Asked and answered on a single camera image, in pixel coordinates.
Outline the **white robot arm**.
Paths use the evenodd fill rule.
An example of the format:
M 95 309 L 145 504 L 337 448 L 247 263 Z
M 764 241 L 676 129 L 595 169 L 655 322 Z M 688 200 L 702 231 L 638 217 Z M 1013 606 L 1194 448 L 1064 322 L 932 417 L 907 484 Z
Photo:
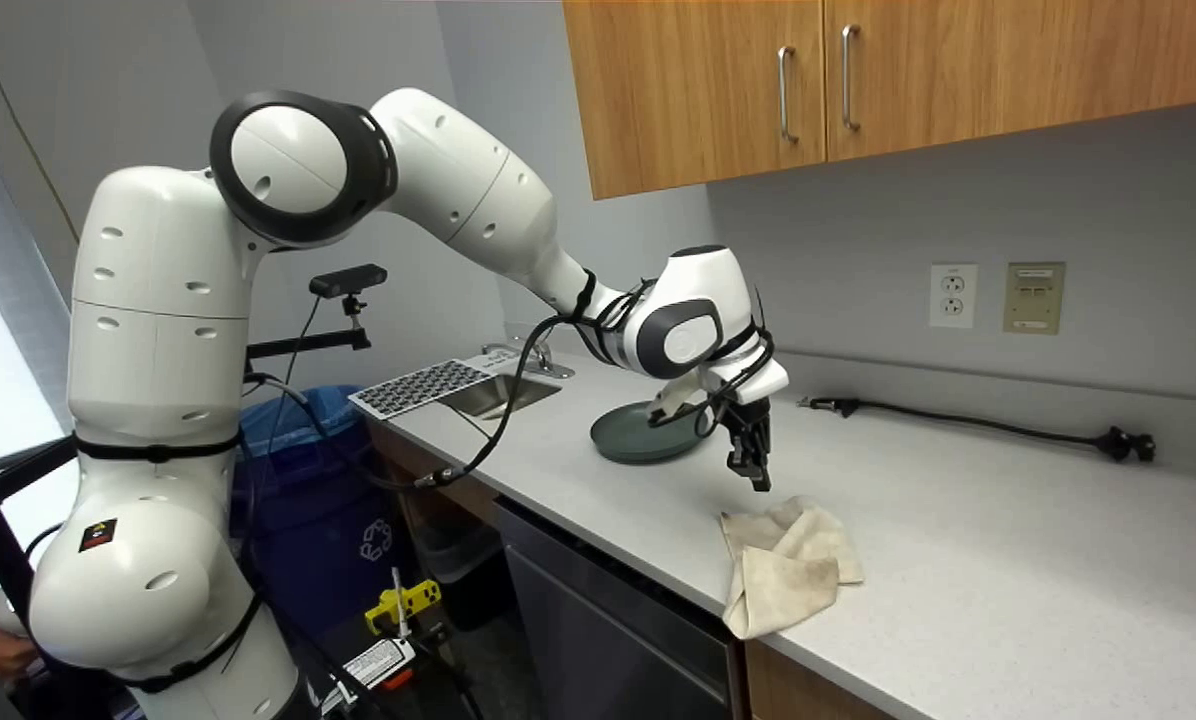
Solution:
M 82 484 L 46 546 L 24 627 L 60 664 L 121 679 L 147 720 L 318 720 L 305 670 L 227 541 L 251 275 L 270 252 L 396 212 L 538 293 L 605 362 L 655 374 L 664 419 L 732 431 L 768 474 L 787 383 L 725 242 L 633 293 L 556 242 L 550 182 L 461 106 L 396 88 L 367 106 L 305 90 L 227 102 L 204 169 L 137 162 L 94 190 L 68 312 Z

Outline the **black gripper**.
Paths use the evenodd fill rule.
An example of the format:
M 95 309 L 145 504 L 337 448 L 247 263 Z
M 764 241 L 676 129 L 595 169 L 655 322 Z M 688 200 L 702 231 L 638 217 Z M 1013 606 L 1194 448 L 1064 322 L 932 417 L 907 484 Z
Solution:
M 768 474 L 768 403 L 755 399 L 755 403 L 729 403 L 720 410 L 720 423 L 729 431 L 729 467 L 736 474 L 748 474 L 752 472 L 752 489 L 755 492 L 774 492 L 774 474 Z

